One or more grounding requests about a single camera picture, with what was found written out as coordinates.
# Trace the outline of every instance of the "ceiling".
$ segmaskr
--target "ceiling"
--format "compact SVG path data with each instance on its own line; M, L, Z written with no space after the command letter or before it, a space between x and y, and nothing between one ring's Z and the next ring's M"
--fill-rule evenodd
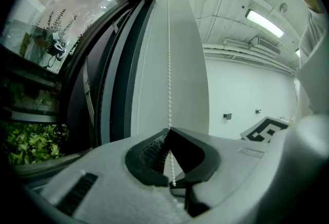
M306 27L308 8L301 0L190 0L202 43L223 44L224 39L249 43L254 37L262 38L280 51L276 60L292 69L299 67L295 51ZM287 3L287 10L279 6ZM281 30L282 37L247 20L248 9L269 19Z

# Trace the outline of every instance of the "white wall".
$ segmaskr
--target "white wall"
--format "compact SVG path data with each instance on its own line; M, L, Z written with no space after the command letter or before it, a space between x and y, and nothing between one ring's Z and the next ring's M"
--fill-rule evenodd
M265 116L288 119L296 111L294 79L286 74L239 63L206 59L209 85L209 134L239 139ZM223 114L232 113L232 120Z

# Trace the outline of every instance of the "green plant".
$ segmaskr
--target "green plant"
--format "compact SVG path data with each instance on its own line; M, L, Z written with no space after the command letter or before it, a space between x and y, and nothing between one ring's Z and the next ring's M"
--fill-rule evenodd
M47 22L47 30L51 31L51 32L57 32L59 37L61 39L64 38L64 36L66 35L67 31L70 29L70 27L73 25L74 21L77 19L78 15L74 15L73 18L70 20L70 22L67 24L67 26L62 29L62 17L65 13L66 9L64 8L60 14L58 15L58 17L55 19L55 21L51 24L52 22L52 16L53 16L53 11L50 13L49 15L49 19Z
M63 157L59 145L67 140L65 124L0 122L2 151L11 165L43 162Z
M84 31L78 36L78 40L77 40L77 42L73 45L72 49L71 49L70 52L69 52L70 55L73 55L73 53L74 53L74 51L75 51L77 45L78 45L79 42L80 42L80 39L82 38L83 34L86 32L86 30L87 30L91 25L92 25L92 24L90 23L90 24L85 28L85 30L84 30Z

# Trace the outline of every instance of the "pull chain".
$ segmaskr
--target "pull chain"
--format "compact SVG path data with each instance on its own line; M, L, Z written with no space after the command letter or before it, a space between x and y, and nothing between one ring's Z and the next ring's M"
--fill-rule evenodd
M169 13L169 0L168 0L168 129L171 128L171 55L170 55L170 13ZM176 176L174 168L174 156L169 151L171 177L173 186L176 186Z

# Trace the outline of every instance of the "ceiling light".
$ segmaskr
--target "ceiling light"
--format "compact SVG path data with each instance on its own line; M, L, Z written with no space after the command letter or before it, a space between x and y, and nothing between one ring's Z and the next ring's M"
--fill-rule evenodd
M276 25L274 25L271 21L249 9L246 18L252 22L255 22L258 25L261 25L263 28L266 28L268 31L272 32L275 36L281 37L283 35L283 31L279 29Z

